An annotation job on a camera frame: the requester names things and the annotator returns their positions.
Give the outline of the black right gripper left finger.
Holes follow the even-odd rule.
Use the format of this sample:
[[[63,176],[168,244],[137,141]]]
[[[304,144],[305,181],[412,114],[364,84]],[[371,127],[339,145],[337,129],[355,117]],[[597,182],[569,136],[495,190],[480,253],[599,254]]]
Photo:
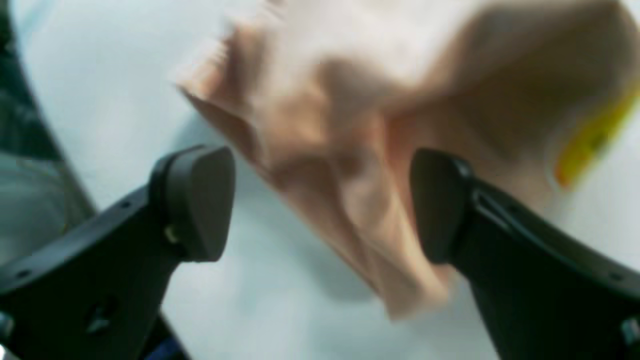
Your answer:
[[[174,271],[217,262],[233,152],[193,146],[63,237],[1,267],[1,346],[20,360],[142,360]]]

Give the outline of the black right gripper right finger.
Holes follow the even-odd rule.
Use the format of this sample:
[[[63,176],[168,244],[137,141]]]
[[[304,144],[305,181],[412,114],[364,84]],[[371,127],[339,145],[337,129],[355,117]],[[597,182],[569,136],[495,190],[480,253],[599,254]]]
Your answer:
[[[466,278],[501,360],[639,358],[638,271],[560,231],[450,153],[417,150],[409,184],[423,254]]]

